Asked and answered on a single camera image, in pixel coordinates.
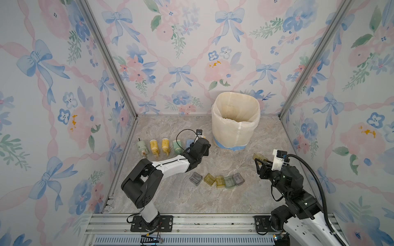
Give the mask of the aluminium corner post left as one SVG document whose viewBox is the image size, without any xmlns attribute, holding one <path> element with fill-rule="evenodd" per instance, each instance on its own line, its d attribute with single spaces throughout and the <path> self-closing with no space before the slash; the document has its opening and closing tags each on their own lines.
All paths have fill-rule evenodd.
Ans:
<svg viewBox="0 0 394 246">
<path fill-rule="evenodd" d="M 120 77 L 120 74 L 116 68 L 115 62 L 111 56 L 109 48 L 105 42 L 105 39 L 104 39 L 104 36 L 103 36 L 101 30 L 97 24 L 94 14 L 91 11 L 88 1 L 77 0 L 76 2 L 77 2 L 78 7 L 81 9 L 82 15 L 85 18 L 88 27 L 92 31 L 92 35 L 97 42 L 98 48 L 103 56 L 104 62 L 108 66 L 108 69 L 109 69 L 111 75 L 114 77 L 115 83 L 117 84 L 117 86 L 121 92 L 121 95 L 125 99 L 125 103 L 126 103 L 127 108 L 129 109 L 130 113 L 132 114 L 133 119 L 137 120 L 137 113 L 136 113 L 136 110 L 132 104 L 131 98 L 127 92 L 127 88 L 124 85 L 124 83 Z"/>
</svg>

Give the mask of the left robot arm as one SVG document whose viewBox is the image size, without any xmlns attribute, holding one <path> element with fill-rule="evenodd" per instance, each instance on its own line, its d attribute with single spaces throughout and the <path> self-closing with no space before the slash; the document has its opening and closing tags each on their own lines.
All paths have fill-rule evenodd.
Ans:
<svg viewBox="0 0 394 246">
<path fill-rule="evenodd" d="M 195 169 L 204 156 L 209 155 L 211 144 L 205 138 L 198 138 L 180 155 L 161 162 L 140 160 L 121 184 L 122 191 L 140 209 L 143 222 L 152 224 L 160 213 L 153 198 L 163 179 Z"/>
</svg>

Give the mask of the yellow pencil sharpener front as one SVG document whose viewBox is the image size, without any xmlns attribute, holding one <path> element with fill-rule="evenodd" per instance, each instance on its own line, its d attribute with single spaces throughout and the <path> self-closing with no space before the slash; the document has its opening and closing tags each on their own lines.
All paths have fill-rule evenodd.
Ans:
<svg viewBox="0 0 394 246">
<path fill-rule="evenodd" d="M 154 155 L 155 158 L 159 158 L 160 157 L 160 149 L 159 149 L 159 145 L 156 139 L 152 139 L 150 140 L 150 148 L 151 148 L 151 152 Z"/>
</svg>

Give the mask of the clear shavings tray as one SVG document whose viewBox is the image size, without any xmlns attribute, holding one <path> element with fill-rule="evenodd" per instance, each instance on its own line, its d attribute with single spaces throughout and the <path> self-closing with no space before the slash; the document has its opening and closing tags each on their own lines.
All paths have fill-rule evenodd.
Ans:
<svg viewBox="0 0 394 246">
<path fill-rule="evenodd" d="M 191 175 L 191 177 L 189 178 L 189 180 L 196 185 L 197 187 L 199 186 L 199 184 L 201 183 L 201 181 L 203 180 L 203 176 L 198 174 L 197 172 L 193 172 L 193 174 Z"/>
</svg>

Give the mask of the yellow pencil sharpener back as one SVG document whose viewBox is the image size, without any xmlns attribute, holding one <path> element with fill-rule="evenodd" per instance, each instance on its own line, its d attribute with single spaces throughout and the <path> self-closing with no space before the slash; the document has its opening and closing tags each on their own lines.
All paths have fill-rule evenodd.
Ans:
<svg viewBox="0 0 394 246">
<path fill-rule="evenodd" d="M 170 148 L 170 141 L 168 138 L 162 139 L 162 150 L 167 156 L 170 155 L 171 148 Z"/>
</svg>

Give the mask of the aluminium corner post right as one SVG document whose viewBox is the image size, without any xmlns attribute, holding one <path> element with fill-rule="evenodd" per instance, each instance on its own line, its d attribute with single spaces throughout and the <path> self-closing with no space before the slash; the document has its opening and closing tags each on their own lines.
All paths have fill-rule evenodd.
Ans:
<svg viewBox="0 0 394 246">
<path fill-rule="evenodd" d="M 313 68 L 315 67 L 315 65 L 317 64 L 323 53 L 325 52 L 328 43 L 334 37 L 336 31 L 339 29 L 344 18 L 347 16 L 353 3 L 354 1 L 351 0 L 345 0 L 340 2 L 340 5 L 338 6 L 336 12 L 334 13 L 331 19 L 331 23 L 327 26 L 323 35 L 321 36 L 321 40 L 317 44 L 314 52 L 312 53 L 304 72 L 302 72 L 301 75 L 299 76 L 299 79 L 295 83 L 294 88 L 291 90 L 289 97 L 285 101 L 282 110 L 278 114 L 280 120 L 282 120 L 286 116 L 286 113 L 289 111 L 293 101 L 297 97 L 299 91 L 302 89 L 303 84 L 306 82 L 307 78 L 312 73 Z"/>
</svg>

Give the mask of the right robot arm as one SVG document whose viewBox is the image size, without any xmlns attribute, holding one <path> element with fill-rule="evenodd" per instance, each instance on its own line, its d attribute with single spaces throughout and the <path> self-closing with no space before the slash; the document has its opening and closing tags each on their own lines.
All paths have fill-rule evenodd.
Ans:
<svg viewBox="0 0 394 246">
<path fill-rule="evenodd" d="M 269 219 L 255 220 L 259 234 L 286 232 L 303 246 L 347 246 L 348 243 L 336 230 L 318 200 L 303 188 L 303 176 L 294 166 L 284 166 L 273 171 L 270 162 L 254 160 L 260 179 L 271 182 L 285 205 L 275 208 Z"/>
</svg>

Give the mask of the clear green-tinted tray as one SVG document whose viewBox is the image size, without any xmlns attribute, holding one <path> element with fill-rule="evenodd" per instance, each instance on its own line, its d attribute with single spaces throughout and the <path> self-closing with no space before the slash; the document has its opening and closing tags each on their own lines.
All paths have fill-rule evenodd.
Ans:
<svg viewBox="0 0 394 246">
<path fill-rule="evenodd" d="M 236 182 L 232 176 L 224 177 L 224 181 L 226 189 L 232 189 L 236 186 Z"/>
</svg>

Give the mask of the aluminium corner post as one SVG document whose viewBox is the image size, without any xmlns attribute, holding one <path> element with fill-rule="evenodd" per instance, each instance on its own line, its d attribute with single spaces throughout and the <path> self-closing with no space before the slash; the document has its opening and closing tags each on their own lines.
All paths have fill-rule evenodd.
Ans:
<svg viewBox="0 0 394 246">
<path fill-rule="evenodd" d="M 340 5 L 338 6 L 336 12 L 334 13 L 331 19 L 331 23 L 327 26 L 323 35 L 321 36 L 321 40 L 317 44 L 314 52 L 312 53 L 304 72 L 302 72 L 301 75 L 299 76 L 299 79 L 295 83 L 294 88 L 291 90 L 289 97 L 285 101 L 282 110 L 278 114 L 280 120 L 282 120 L 286 116 L 286 113 L 289 111 L 293 101 L 297 97 L 299 91 L 302 89 L 303 84 L 306 82 L 307 78 L 312 73 L 313 68 L 315 67 L 315 65 L 317 64 L 323 53 L 325 52 L 328 43 L 334 37 L 336 31 L 339 29 L 344 18 L 347 16 L 353 3 L 354 1 L 351 0 L 345 0 L 340 2 Z"/>
<path fill-rule="evenodd" d="M 104 39 L 104 36 L 103 36 L 101 30 L 97 24 L 94 14 L 91 11 L 88 1 L 77 0 L 76 2 L 77 2 L 78 7 L 81 9 L 82 15 L 85 18 L 88 27 L 92 31 L 92 35 L 97 42 L 98 48 L 103 56 L 104 62 L 108 66 L 108 69 L 109 69 L 111 75 L 114 77 L 115 83 L 117 84 L 117 86 L 121 92 L 121 95 L 125 99 L 125 103 L 126 103 L 127 108 L 129 109 L 130 113 L 132 114 L 133 119 L 137 120 L 137 113 L 136 113 L 136 110 L 132 104 L 131 98 L 127 92 L 127 88 L 124 85 L 124 83 L 120 77 L 120 74 L 116 68 L 115 62 L 111 56 L 109 48 L 105 42 L 105 39 Z"/>
</svg>

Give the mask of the blue pencil sharpener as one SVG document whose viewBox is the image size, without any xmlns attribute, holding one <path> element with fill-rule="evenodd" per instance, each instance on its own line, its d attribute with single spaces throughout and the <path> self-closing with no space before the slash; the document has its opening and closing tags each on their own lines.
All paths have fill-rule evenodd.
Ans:
<svg viewBox="0 0 394 246">
<path fill-rule="evenodd" d="M 189 149 L 189 148 L 193 147 L 194 144 L 195 144 L 195 140 L 194 139 L 188 139 L 186 141 L 186 148 Z"/>
</svg>

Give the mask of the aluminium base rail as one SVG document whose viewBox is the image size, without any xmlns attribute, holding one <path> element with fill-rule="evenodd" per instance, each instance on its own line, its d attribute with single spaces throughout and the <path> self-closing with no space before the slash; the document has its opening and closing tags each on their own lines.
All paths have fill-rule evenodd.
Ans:
<svg viewBox="0 0 394 246">
<path fill-rule="evenodd" d="M 92 216 L 81 246 L 338 246 L 341 229 L 333 215 L 334 233 L 322 215 L 314 220 L 290 218 L 278 231 L 269 214 L 163 214 L 157 229 L 145 229 L 127 214 Z"/>
</svg>

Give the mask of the pale green pencil sharpener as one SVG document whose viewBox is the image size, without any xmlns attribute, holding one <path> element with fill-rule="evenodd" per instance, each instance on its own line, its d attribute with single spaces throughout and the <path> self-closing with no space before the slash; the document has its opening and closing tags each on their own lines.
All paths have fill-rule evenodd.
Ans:
<svg viewBox="0 0 394 246">
<path fill-rule="evenodd" d="M 137 150 L 140 153 L 140 155 L 143 158 L 146 158 L 147 155 L 149 154 L 149 149 L 147 147 L 147 144 L 143 140 L 138 138 L 138 142 L 136 143 L 136 146 L 137 146 Z"/>
</svg>

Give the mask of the cream waste bin with liner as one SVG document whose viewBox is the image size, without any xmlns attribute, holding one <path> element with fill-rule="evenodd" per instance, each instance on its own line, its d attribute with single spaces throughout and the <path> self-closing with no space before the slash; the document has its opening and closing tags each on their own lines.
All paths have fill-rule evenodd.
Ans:
<svg viewBox="0 0 394 246">
<path fill-rule="evenodd" d="M 231 151 L 245 149 L 260 118 L 260 104 L 256 98 L 235 92 L 219 94 L 211 107 L 215 144 Z"/>
</svg>

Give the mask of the yellow pencil sharpener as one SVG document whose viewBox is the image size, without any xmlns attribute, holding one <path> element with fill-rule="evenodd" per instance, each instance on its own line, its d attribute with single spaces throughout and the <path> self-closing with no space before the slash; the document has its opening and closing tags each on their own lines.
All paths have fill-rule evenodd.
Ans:
<svg viewBox="0 0 394 246">
<path fill-rule="evenodd" d="M 168 138 L 162 139 L 162 150 L 167 156 L 170 155 L 171 148 L 170 148 L 170 141 Z"/>
<path fill-rule="evenodd" d="M 152 139 L 150 140 L 150 148 L 151 148 L 151 152 L 154 155 L 155 158 L 159 158 L 160 157 L 160 149 L 159 149 L 159 145 L 156 139 Z"/>
</svg>

